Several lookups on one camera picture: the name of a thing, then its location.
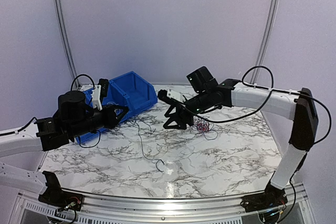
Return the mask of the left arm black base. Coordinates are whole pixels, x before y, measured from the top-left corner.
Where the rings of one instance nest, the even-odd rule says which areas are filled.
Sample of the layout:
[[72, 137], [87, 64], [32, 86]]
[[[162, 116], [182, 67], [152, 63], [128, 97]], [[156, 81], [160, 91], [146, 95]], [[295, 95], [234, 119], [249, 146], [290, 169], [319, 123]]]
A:
[[42, 174], [46, 179], [46, 190], [39, 194], [38, 201], [59, 207], [63, 210], [81, 210], [83, 201], [82, 194], [64, 191], [54, 173], [43, 171]]

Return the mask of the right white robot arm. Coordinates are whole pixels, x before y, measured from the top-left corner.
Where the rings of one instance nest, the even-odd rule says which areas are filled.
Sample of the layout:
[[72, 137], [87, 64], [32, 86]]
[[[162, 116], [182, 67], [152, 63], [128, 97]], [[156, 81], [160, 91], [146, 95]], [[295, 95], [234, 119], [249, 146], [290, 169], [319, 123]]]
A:
[[184, 130], [193, 125], [195, 117], [200, 118], [202, 114], [224, 106], [249, 108], [253, 113], [269, 112], [293, 122], [289, 146], [265, 192], [260, 195], [263, 206], [273, 206], [315, 144], [318, 116], [310, 90], [276, 90], [237, 79], [218, 83], [205, 66], [190, 73], [187, 78], [197, 94], [190, 99], [171, 89], [158, 92], [158, 99], [170, 106], [165, 113], [165, 129]]

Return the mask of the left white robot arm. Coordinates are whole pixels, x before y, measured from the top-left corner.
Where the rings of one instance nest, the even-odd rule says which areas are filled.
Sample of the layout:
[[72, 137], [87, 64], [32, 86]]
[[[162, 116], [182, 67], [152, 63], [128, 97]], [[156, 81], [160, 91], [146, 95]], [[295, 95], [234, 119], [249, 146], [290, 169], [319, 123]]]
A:
[[[59, 96], [54, 116], [33, 118], [19, 129], [1, 132], [1, 157], [58, 149], [87, 133], [116, 127], [128, 111], [126, 106], [101, 105], [100, 100], [94, 100], [93, 106], [90, 106], [86, 104], [83, 92], [69, 91]], [[56, 206], [63, 205], [67, 199], [52, 172], [32, 172], [1, 164], [1, 185], [39, 195], [45, 193]]]

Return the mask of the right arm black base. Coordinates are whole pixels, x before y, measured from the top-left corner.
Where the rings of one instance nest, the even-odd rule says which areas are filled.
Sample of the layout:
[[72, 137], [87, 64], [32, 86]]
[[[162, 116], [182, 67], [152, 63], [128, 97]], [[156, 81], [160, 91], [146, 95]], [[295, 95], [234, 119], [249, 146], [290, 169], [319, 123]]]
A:
[[267, 184], [261, 193], [250, 194], [242, 197], [240, 206], [246, 212], [261, 211], [269, 208], [286, 205], [288, 202], [284, 189], [278, 189]]

